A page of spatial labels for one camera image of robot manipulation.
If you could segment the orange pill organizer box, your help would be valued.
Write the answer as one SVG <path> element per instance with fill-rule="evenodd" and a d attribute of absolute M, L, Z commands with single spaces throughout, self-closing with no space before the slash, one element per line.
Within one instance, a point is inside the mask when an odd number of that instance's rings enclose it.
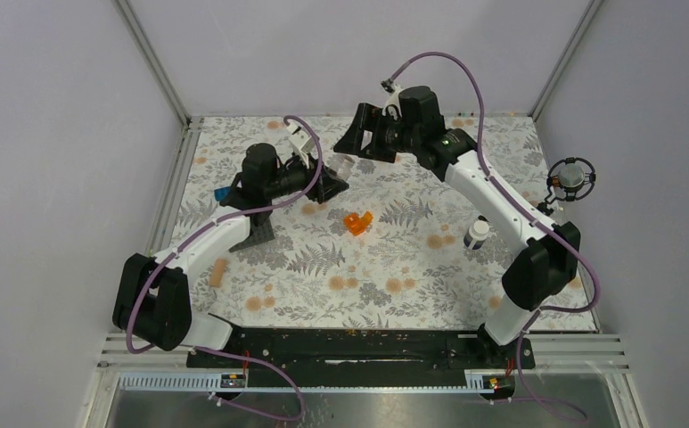
<path fill-rule="evenodd" d="M 362 215 L 352 212 L 343 219 L 343 224 L 353 236 L 359 236 L 367 230 L 373 222 L 373 214 L 365 211 Z"/>

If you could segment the clear pill bottle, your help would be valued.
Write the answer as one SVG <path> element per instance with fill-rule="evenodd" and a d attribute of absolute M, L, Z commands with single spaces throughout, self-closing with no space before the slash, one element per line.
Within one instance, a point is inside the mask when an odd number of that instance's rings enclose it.
<path fill-rule="evenodd" d="M 341 180 L 347 181 L 351 176 L 352 169 L 355 166 L 355 160 L 347 154 L 335 153 L 330 162 L 328 163 L 328 168 Z"/>

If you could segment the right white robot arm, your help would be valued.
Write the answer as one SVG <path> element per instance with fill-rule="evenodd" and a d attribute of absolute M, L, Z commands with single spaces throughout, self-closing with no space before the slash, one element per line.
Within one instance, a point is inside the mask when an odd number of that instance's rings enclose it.
<path fill-rule="evenodd" d="M 514 256 L 503 274 L 504 297 L 483 324 L 477 353 L 499 367 L 513 354 L 512 341 L 549 297 L 577 273 L 573 255 L 581 234 L 571 223 L 557 225 L 528 203 L 479 159 L 480 145 L 460 128 L 447 128 L 436 94 L 428 86 L 396 89 L 383 107 L 360 103 L 333 150 L 392 163 L 400 152 L 467 198 L 501 235 Z"/>

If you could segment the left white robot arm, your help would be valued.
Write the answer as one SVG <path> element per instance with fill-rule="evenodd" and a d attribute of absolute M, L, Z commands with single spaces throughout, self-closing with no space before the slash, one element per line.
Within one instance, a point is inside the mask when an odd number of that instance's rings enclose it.
<path fill-rule="evenodd" d="M 232 336 L 230 322 L 197 310 L 191 290 L 199 276 L 259 232 L 279 209 L 277 199 L 305 196 L 324 203 L 348 188 L 339 173 L 310 154 L 281 161 L 271 144 L 252 145 L 211 218 L 170 249 L 126 260 L 112 323 L 148 347 L 208 348 L 219 365 L 234 365 L 243 345 Z"/>

